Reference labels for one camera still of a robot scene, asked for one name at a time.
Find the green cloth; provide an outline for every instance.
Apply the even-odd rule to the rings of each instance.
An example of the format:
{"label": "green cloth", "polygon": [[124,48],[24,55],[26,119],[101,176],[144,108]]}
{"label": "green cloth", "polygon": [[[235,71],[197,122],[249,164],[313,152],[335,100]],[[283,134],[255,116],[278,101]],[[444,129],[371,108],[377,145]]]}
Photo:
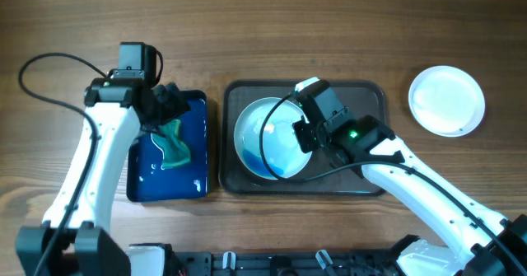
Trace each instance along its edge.
{"label": "green cloth", "polygon": [[190,162],[190,149],[180,139],[181,120],[174,119],[152,134],[152,141],[163,151],[162,169],[175,168]]}

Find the plate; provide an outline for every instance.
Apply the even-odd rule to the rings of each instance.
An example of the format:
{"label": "plate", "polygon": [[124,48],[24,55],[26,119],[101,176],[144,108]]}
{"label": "plate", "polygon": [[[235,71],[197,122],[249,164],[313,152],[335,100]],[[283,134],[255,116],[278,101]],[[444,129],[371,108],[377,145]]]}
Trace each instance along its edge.
{"label": "plate", "polygon": [[435,66],[419,73],[408,93],[413,117],[422,127],[445,137],[472,132],[485,114],[485,98],[465,71]]}
{"label": "plate", "polygon": [[[249,171],[259,177],[276,180],[265,168],[259,152],[262,123],[280,98],[263,98],[249,104],[241,112],[234,127],[236,154]],[[311,152],[303,153],[296,140],[292,124],[304,115],[302,109],[284,101],[271,115],[263,132],[263,151],[268,164],[281,177],[300,172],[310,160]]]}

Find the cable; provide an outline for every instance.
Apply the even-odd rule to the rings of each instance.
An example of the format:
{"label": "cable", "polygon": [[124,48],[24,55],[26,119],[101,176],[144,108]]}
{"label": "cable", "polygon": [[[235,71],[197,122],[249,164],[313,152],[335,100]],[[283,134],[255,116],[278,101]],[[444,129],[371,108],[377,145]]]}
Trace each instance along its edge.
{"label": "cable", "polygon": [[84,185],[86,181],[86,176],[88,174],[88,171],[90,170],[91,163],[93,162],[93,158],[95,156],[96,152],[96,146],[97,146],[97,139],[98,139],[98,133],[97,133],[97,126],[96,122],[93,120],[92,117],[90,117],[84,110],[74,106],[70,105],[66,102],[58,101],[55,99],[50,99],[45,96],[37,95],[33,91],[30,91],[24,82],[22,81],[22,76],[24,74],[24,71],[35,61],[40,60],[42,58],[48,58],[48,57],[64,57],[64,58],[71,58],[78,62],[81,62],[88,66],[89,68],[93,69],[97,73],[99,73],[102,77],[106,77],[106,75],[99,70],[97,67],[93,66],[91,63],[88,63],[86,60],[82,58],[78,58],[71,54],[63,54],[63,53],[48,53],[48,54],[40,54],[34,58],[31,58],[29,61],[27,61],[20,69],[20,72],[18,73],[18,84],[20,85],[20,88],[29,96],[32,96],[35,99],[48,102],[51,104],[59,105],[65,108],[68,108],[70,110],[73,110],[77,112],[78,114],[82,115],[91,128],[91,145],[90,145],[90,152],[88,153],[88,158],[86,159],[86,164],[84,165],[84,168],[82,169],[82,173],[79,177],[79,181],[77,183],[77,186],[75,187],[75,190],[73,191],[72,198],[66,207],[66,210],[64,211],[63,219],[60,221],[57,229],[55,230],[54,234],[51,236],[51,239],[49,239],[48,246],[46,247],[44,253],[42,254],[42,257],[40,257],[40,261],[36,266],[34,276],[39,276],[42,272],[42,269],[44,268],[46,262],[48,261],[48,258],[50,257],[51,253],[53,252],[54,246],[57,244],[58,238],[60,237],[60,234],[63,232],[66,223],[68,222],[69,218],[72,216],[73,210],[75,209],[75,205],[77,204],[79,195],[81,194],[82,186]]}
{"label": "cable", "polygon": [[440,193],[442,193],[448,200],[450,200],[456,207],[463,212],[463,214],[470,218],[478,227],[481,227],[481,229],[496,243],[496,245],[503,251],[503,253],[506,254],[506,256],[512,261],[512,263],[516,266],[516,268],[524,275],[527,276],[527,270],[525,270],[524,266],[519,262],[519,260],[512,254],[512,252],[499,240],[499,238],[485,225],[483,221],[478,219],[473,213],[471,213],[460,201],[458,201],[452,194],[450,194],[446,189],[443,189],[440,185],[438,185],[434,180],[432,180],[430,177],[424,175],[423,173],[414,170],[413,168],[398,164],[398,163],[392,163],[388,161],[359,161],[356,163],[348,164],[345,166],[340,166],[339,168],[333,169],[331,171],[327,171],[322,174],[318,174],[313,177],[304,178],[301,180],[290,180],[288,178],[284,178],[276,174],[271,166],[267,163],[267,160],[265,159],[264,155],[264,128],[269,121],[269,118],[271,118],[271,115],[273,112],[287,99],[291,97],[291,94],[288,94],[287,96],[283,97],[267,114],[265,119],[262,123],[262,128],[260,129],[260,135],[259,135],[259,145],[260,145],[260,155],[262,156],[263,164],[265,165],[265,168],[271,173],[272,176],[277,178],[280,181],[286,181],[286,182],[292,182],[292,183],[303,183],[308,182],[312,180],[318,180],[320,178],[324,178],[325,176],[332,175],[333,173],[350,169],[357,166],[364,166],[364,165],[385,165],[385,166],[393,166],[400,169],[405,170],[405,172],[409,174],[414,174],[415,176],[421,178],[425,182],[427,182],[429,185],[431,185],[433,188],[437,189]]}
{"label": "cable", "polygon": [[163,73],[163,55],[159,50],[156,50],[156,54],[159,57],[159,72],[157,73],[156,77],[156,84],[158,84],[161,80],[161,74]]}

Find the light blue plate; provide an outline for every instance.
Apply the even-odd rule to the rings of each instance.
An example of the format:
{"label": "light blue plate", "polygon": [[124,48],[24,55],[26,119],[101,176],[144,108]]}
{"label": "light blue plate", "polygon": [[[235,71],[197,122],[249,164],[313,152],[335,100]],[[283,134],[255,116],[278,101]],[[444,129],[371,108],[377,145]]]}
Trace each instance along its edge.
{"label": "light blue plate", "polygon": [[[279,98],[263,98],[247,106],[234,127],[234,144],[241,162],[257,176],[276,180],[265,168],[259,152],[262,123]],[[283,102],[271,115],[263,132],[263,151],[273,171],[289,178],[300,172],[310,160],[311,152],[303,153],[292,124],[304,112],[290,101]]]}

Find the wooden table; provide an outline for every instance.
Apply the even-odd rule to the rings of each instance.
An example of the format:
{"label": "wooden table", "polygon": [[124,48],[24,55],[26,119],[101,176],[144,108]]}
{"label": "wooden table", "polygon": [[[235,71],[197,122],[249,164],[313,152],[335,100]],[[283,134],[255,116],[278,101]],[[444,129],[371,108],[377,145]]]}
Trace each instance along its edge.
{"label": "wooden table", "polygon": [[[16,83],[30,57],[61,51],[108,70],[119,42],[155,45],[162,82],[200,89],[222,105],[236,79],[365,79],[380,85],[389,124],[431,167],[490,208],[527,213],[527,0],[0,0],[0,275],[21,274],[19,227],[36,225],[68,170],[82,119],[36,101]],[[419,126],[408,87],[432,65],[470,73],[487,101],[481,126],[442,138]],[[32,66],[32,90],[82,106],[95,74],[51,58]],[[130,203],[115,195],[121,245],[176,250],[384,248],[406,234],[441,241],[389,194],[374,199],[237,197]]]}

